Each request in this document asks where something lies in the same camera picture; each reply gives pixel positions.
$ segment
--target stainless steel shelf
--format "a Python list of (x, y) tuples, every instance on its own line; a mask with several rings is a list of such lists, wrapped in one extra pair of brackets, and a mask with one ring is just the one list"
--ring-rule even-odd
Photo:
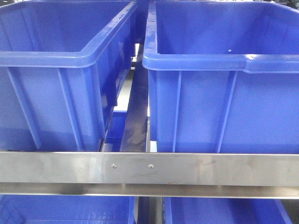
[(122, 152), (0, 152), (0, 194), (299, 198), (299, 155), (146, 153), (138, 58)]

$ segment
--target bin wall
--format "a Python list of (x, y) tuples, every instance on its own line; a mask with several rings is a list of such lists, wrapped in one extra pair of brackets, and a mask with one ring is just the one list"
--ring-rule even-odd
[(282, 203), (271, 199), (164, 198), (165, 224), (292, 224)]
[(299, 74), (149, 71), (160, 152), (299, 153)]
[(2, 224), (134, 224), (134, 197), (2, 196)]

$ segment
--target metal rack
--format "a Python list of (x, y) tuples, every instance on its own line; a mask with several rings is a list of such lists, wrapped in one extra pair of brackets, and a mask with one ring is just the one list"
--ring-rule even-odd
[[(142, 47), (121, 152), (0, 151), (0, 194), (155, 196), (139, 202), (160, 219), (151, 223), (163, 196), (299, 199), (299, 155), (150, 153)], [(284, 205), (296, 220), (293, 201)]]

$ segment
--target blue plastic bin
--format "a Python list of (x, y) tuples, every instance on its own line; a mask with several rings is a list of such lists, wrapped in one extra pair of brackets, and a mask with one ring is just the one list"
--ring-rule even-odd
[(160, 152), (299, 153), (299, 11), (153, 2), (143, 65)]
[(0, 148), (97, 151), (131, 68), (135, 3), (0, 8)]
[(0, 196), (0, 224), (135, 224), (134, 197)]
[(165, 224), (292, 224), (280, 200), (164, 198)]

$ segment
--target bin handle lip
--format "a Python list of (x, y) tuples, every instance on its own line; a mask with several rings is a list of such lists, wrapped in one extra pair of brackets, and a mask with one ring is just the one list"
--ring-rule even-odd
[(116, 1), (128, 2), (128, 4), (80, 51), (0, 51), (0, 67), (84, 68), (91, 66), (137, 8), (135, 1)]
[(158, 54), (145, 50), (149, 70), (239, 70), (247, 73), (299, 73), (299, 55)]

